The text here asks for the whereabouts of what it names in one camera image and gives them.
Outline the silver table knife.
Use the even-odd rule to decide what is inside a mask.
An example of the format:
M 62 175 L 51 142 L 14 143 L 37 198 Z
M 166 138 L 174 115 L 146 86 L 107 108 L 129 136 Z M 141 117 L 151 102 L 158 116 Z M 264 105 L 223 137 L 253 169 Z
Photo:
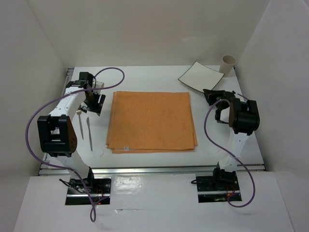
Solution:
M 89 137 L 90 150 L 93 152 L 92 134 L 91 134 L 90 119 L 89 119 L 89 117 L 87 117 L 86 123 L 87 123 L 87 127 L 88 127 L 88 137 Z

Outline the white square plate black rim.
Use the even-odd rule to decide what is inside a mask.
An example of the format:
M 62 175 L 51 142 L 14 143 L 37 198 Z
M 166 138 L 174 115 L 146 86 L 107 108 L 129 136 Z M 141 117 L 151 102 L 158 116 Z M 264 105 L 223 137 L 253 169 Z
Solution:
M 223 73 L 196 61 L 178 80 L 182 84 L 203 93 L 203 89 L 213 90 L 223 77 Z

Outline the silver fork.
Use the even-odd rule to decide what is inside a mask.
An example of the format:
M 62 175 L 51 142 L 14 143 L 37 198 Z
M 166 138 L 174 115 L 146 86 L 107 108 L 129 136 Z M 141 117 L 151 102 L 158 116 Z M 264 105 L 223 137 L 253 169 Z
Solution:
M 82 111 L 81 110 L 77 110 L 76 114 L 77 114 L 78 119 L 79 119 L 81 137 L 82 137 L 82 139 L 84 139 L 84 132 L 83 132 L 83 126 L 82 126 L 82 119 L 81 119 Z

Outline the beige paper cup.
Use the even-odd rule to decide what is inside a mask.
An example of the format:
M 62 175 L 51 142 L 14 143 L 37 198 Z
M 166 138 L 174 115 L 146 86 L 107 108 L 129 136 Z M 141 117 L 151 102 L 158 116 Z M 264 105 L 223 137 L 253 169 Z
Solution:
M 224 74 L 224 76 L 228 76 L 235 64 L 236 59 L 234 56 L 224 55 L 221 59 L 219 72 Z

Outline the orange cloth placemat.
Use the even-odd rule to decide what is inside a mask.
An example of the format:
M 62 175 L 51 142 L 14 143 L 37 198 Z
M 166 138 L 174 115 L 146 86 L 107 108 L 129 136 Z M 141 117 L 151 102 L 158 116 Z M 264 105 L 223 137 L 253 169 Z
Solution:
M 194 150 L 189 93 L 114 92 L 106 145 L 115 154 Z

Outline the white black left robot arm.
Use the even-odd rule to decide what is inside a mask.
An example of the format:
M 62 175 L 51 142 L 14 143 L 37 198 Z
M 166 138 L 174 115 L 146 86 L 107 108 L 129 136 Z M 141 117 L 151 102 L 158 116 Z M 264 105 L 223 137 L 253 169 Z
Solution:
M 77 152 L 78 139 L 74 131 L 71 117 L 76 112 L 101 113 L 105 95 L 98 90 L 96 78 L 88 72 L 80 72 L 79 79 L 66 85 L 67 97 L 47 116 L 37 120 L 40 145 L 43 152 L 58 160 L 62 166 L 69 168 L 70 182 L 68 185 L 85 193 L 92 192 L 96 181 L 92 169 L 87 166 Z

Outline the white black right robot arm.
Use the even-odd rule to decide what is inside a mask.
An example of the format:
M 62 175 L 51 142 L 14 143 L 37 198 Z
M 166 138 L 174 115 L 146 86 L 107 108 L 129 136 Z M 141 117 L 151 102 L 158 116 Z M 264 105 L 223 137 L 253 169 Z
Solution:
M 218 161 L 211 185 L 222 190 L 235 183 L 237 164 L 242 149 L 248 138 L 256 131 L 260 124 L 260 117 L 256 101 L 236 97 L 236 92 L 225 90 L 203 89 L 205 99 L 210 106 L 214 106 L 214 119 L 230 127 L 225 154 Z

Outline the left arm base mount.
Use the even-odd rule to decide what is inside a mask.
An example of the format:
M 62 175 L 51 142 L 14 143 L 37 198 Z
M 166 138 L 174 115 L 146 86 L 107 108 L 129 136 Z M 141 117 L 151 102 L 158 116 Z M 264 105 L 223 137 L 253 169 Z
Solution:
M 73 184 L 72 181 L 59 181 L 67 187 L 67 195 L 65 205 L 90 205 L 91 202 L 81 183 Z M 108 205 L 111 200 L 112 178 L 96 178 L 93 186 L 87 186 L 91 199 L 95 204 Z

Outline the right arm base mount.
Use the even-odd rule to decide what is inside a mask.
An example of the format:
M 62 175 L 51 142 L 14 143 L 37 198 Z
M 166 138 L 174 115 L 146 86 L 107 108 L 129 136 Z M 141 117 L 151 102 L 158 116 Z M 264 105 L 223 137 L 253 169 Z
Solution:
M 197 196 L 199 203 L 217 203 L 226 202 L 230 197 L 231 202 L 241 202 L 241 193 L 238 179 L 230 184 L 212 182 L 212 176 L 196 176 L 191 184 L 197 187 Z

